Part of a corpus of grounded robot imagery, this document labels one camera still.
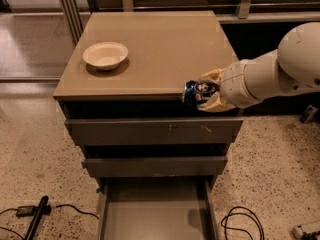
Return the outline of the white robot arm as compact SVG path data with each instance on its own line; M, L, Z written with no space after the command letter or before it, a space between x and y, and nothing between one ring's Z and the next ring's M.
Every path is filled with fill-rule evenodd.
M197 108L224 112L247 108L277 96L296 96L320 90L320 23L290 30L276 50L255 59L243 59L203 74L204 83L219 90Z

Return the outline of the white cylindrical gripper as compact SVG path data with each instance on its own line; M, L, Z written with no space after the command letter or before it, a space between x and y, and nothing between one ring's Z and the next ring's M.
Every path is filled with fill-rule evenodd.
M218 113L238 108L247 108L262 102L253 92L253 79L262 79L261 67L253 60L240 60L224 69L214 69L200 76L199 81L220 83L220 94L205 98L197 105L203 112Z

